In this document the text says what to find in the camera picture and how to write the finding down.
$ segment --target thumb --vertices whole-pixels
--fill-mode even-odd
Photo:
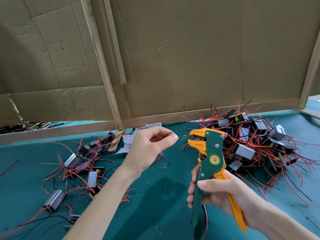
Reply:
[[[234,193],[234,187],[232,180],[223,180],[223,179],[208,179],[198,181],[198,186],[201,190],[209,193],[216,192],[228,192]]]
[[[176,134],[173,134],[163,138],[160,141],[154,142],[153,144],[156,147],[156,149],[159,152],[161,152],[164,149],[167,149],[168,147],[172,146],[174,143],[176,143],[177,140],[178,140],[178,136]]]

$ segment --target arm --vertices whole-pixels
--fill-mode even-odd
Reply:
[[[155,160],[172,146],[178,136],[164,127],[137,132],[128,155],[97,197],[90,203],[63,240],[102,239],[128,187]]]
[[[199,166],[191,171],[192,181],[188,189],[188,206],[192,208],[193,193]],[[319,238],[293,220],[290,216],[260,198],[239,178],[224,171],[228,180],[209,179],[197,182],[200,189],[210,194],[202,198],[203,204],[212,204],[233,216],[233,210],[226,192],[231,193],[241,207],[247,227],[260,231],[270,240],[276,239],[310,239]]]

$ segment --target hand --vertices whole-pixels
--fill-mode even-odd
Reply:
[[[161,126],[139,130],[121,166],[133,173],[137,179],[160,152],[172,146],[177,140],[178,136],[175,133]]]
[[[198,169],[199,166],[196,166],[191,171],[192,181],[188,189],[189,196],[186,199],[189,203],[189,208],[192,208]],[[202,204],[214,205],[234,217],[226,192],[231,193],[241,207],[246,226],[256,229],[259,224],[260,214],[271,204],[260,198],[251,188],[229,171],[224,170],[224,175],[227,180],[209,179],[197,182],[201,190],[210,193],[203,195]]]

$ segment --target crumpled white paper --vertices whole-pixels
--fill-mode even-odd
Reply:
[[[123,146],[123,148],[120,148],[120,150],[118,152],[116,152],[116,154],[128,153],[131,146],[132,146],[132,143],[134,141],[134,137],[136,136],[136,133],[139,130],[148,129],[148,128],[155,127],[155,126],[162,126],[162,123],[146,124],[146,126],[136,128],[135,131],[133,132],[133,134],[122,136],[124,146]]]

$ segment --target forearm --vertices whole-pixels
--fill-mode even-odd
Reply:
[[[119,167],[94,201],[81,214],[63,240],[102,239],[127,188],[134,181],[126,169]]]
[[[258,216],[256,229],[268,239],[312,239],[319,238],[300,225],[283,211],[271,204],[263,206]]]

